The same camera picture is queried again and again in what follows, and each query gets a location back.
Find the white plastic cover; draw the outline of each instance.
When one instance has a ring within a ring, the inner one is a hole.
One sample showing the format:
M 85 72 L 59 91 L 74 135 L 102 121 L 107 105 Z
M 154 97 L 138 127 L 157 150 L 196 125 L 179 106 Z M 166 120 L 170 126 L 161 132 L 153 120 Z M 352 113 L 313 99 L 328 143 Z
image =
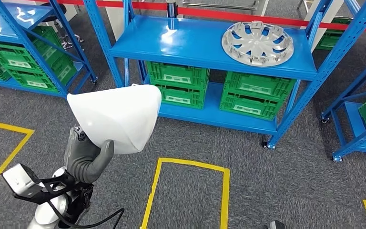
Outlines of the white plastic cover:
M 73 114 L 89 139 L 101 147 L 115 142 L 115 154 L 142 151 L 155 127 L 161 92 L 153 85 L 133 85 L 105 91 L 68 94 Z

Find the red barrier tape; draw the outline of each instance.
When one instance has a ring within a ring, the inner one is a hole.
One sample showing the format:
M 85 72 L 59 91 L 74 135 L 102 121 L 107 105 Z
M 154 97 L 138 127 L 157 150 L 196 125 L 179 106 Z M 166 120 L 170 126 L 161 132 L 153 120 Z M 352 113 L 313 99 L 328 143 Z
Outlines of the red barrier tape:
M 58 3 L 72 4 L 72 5 L 84 5 L 82 0 L 58 0 Z M 96 1 L 99 7 L 122 7 L 121 1 Z M 133 2 L 134 9 L 142 10 L 166 10 L 166 3 L 157 2 Z M 202 18 L 212 18 L 230 21 L 263 21 L 265 23 L 278 24 L 278 25 L 291 25 L 291 26 L 307 26 L 308 22 L 303 20 L 288 19 L 288 18 L 276 18 L 276 17 L 262 17 L 252 16 L 240 13 L 230 13 L 216 10 L 195 9 L 187 7 L 179 7 L 179 14 L 186 16 L 195 16 Z M 319 25 L 320 28 L 326 28 L 331 30 L 346 30 L 347 25 L 338 23 L 324 23 Z

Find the metal rack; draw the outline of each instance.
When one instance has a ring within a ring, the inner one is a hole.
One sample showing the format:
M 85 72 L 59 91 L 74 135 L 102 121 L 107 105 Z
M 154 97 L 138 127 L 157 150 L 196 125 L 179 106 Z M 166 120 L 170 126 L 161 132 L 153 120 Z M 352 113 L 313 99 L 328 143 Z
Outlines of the metal rack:
M 208 84 L 203 110 L 170 104 L 161 105 L 161 117 L 271 135 L 268 142 L 264 143 L 267 148 L 275 147 L 366 28 L 366 2 L 360 9 L 355 0 L 346 0 L 351 2 L 348 6 L 353 6 L 349 8 L 354 12 L 355 19 L 321 67 L 316 70 L 310 52 L 311 45 L 322 17 L 332 2 L 322 0 L 305 30 L 285 28 L 294 40 L 295 51 L 291 59 L 278 66 L 254 67 L 231 59 L 223 51 L 221 36 L 232 23 L 134 15 L 131 1 L 123 0 L 124 33 L 111 45 L 96 2 L 83 1 L 118 87 L 129 85 L 129 58 L 138 60 L 143 83 L 149 81 L 143 60 L 297 79 L 280 124 L 276 118 L 266 121 L 219 110 L 223 90 L 220 83 Z M 124 80 L 115 57 L 124 58 Z M 307 81 L 307 87 L 296 100 L 301 80 Z
M 358 108 L 362 104 L 350 102 L 350 100 L 366 96 L 366 92 L 354 94 L 366 82 L 366 69 L 352 82 L 349 87 L 340 94 L 340 96 L 322 112 L 322 122 L 327 123 L 329 117 L 332 116 L 335 124 L 337 135 L 341 144 L 340 149 L 332 153 L 335 162 L 342 161 L 342 157 L 352 153 L 353 151 L 366 152 L 366 127 L 358 112 Z M 339 118 L 336 111 L 344 107 L 347 118 L 353 132 L 353 140 L 346 142 L 340 126 Z
M 85 69 L 86 73 L 82 80 L 79 82 L 79 84 L 76 86 L 75 90 L 73 91 L 74 93 L 77 93 L 80 88 L 82 88 L 83 84 L 89 77 L 91 78 L 92 83 L 97 82 L 98 77 L 93 72 L 93 69 L 89 64 L 88 59 L 86 58 L 85 54 L 82 51 L 82 48 L 76 40 L 75 34 L 73 33 L 68 21 L 65 19 L 65 15 L 62 13 L 58 2 L 56 0 L 50 0 L 50 5 L 51 6 L 35 6 L 17 3 L 2 3 L 0 1 L 0 42 L 9 42 L 23 45 L 36 60 L 36 62 L 40 65 L 40 67 L 44 70 L 47 76 L 51 79 L 54 85 L 59 89 L 59 93 L 26 88 L 21 86 L 13 78 L 10 78 L 6 82 L 0 81 L 0 86 L 65 98 L 70 85 L 81 73 L 82 70 Z M 63 25 L 63 28 L 67 32 L 70 40 L 75 47 L 78 57 L 69 52 L 66 52 L 62 47 L 51 43 L 47 39 L 37 35 L 32 31 L 32 29 L 35 28 L 40 22 L 53 14 L 58 18 L 58 20 L 60 20 L 61 24 Z M 61 51 L 62 53 L 70 56 L 73 60 L 75 60 L 74 64 L 77 72 L 66 85 L 61 84 L 50 66 L 44 61 L 44 58 L 34 47 L 33 43 L 28 38 L 28 35 L 32 35 L 42 40 L 46 44 L 54 47 L 55 49 Z

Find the crate label area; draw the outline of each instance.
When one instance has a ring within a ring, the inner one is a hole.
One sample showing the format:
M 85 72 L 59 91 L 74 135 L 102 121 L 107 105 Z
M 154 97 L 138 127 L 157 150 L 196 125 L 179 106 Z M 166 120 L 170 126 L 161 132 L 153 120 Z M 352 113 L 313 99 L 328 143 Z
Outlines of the crate label area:
M 67 65 L 64 70 L 58 75 L 58 79 L 61 81 L 71 71 L 71 67 Z
M 42 87 L 42 88 L 48 88 L 45 83 L 39 83 L 34 81 L 27 80 L 27 85 L 33 86 L 33 87 Z
M 56 49 L 54 49 L 53 47 L 50 47 L 43 55 L 42 57 L 45 60 L 48 60 L 48 58 L 50 58 L 54 53 L 55 53 Z
M 234 110 L 241 111 L 241 112 L 246 112 L 246 113 L 251 113 L 251 114 L 255 114 L 255 115 L 260 115 L 262 113 L 262 111 L 259 110 L 259 109 L 253 109 L 253 108 L 250 108 L 250 107 L 240 106 L 240 105 L 235 105 Z
M 27 62 L 15 61 L 15 60 L 8 60 L 9 65 L 22 67 L 22 68 L 31 68 L 30 64 Z
M 192 83 L 190 77 L 181 77 L 175 75 L 163 75 L 163 80 L 178 82 L 178 83 Z
M 181 103 L 181 104 L 191 104 L 190 99 L 184 99 L 184 98 L 174 97 L 174 96 L 170 96 L 170 95 L 167 95 L 165 100 L 170 101 L 170 102 Z
M 261 93 L 261 94 L 268 94 L 268 95 L 270 95 L 272 93 L 271 88 L 258 87 L 258 86 L 250 85 L 247 83 L 242 83 L 241 86 L 239 87 L 239 89 L 245 90 L 245 91 L 250 91 L 250 92 L 257 92 L 257 93 Z

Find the white object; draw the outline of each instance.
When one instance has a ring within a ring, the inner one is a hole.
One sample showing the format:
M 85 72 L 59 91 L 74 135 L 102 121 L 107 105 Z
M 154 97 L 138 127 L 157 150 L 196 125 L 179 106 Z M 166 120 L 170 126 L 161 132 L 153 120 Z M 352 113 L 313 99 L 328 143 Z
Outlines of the white object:
M 142 151 L 152 134 L 161 106 L 161 92 L 153 85 L 133 85 L 105 91 L 68 94 L 79 125 L 98 147 L 115 141 L 114 153 Z
M 121 34 L 124 32 L 124 9 L 120 7 L 106 6 L 107 16 L 109 17 L 110 25 L 112 26 L 113 34 L 116 40 L 118 40 Z
M 314 0 L 312 6 L 309 8 L 309 12 L 304 18 L 305 21 L 311 20 L 320 1 L 321 0 Z M 342 6 L 343 2 L 344 2 L 343 0 L 332 1 L 325 15 L 322 18 L 322 22 L 331 23 L 333 18 L 335 18 L 337 12 L 339 11 L 340 7 Z M 311 52 L 315 50 L 316 46 L 318 45 L 319 41 L 321 40 L 325 32 L 326 32 L 325 28 L 318 28 L 318 30 L 316 31 L 314 42 L 312 43 Z

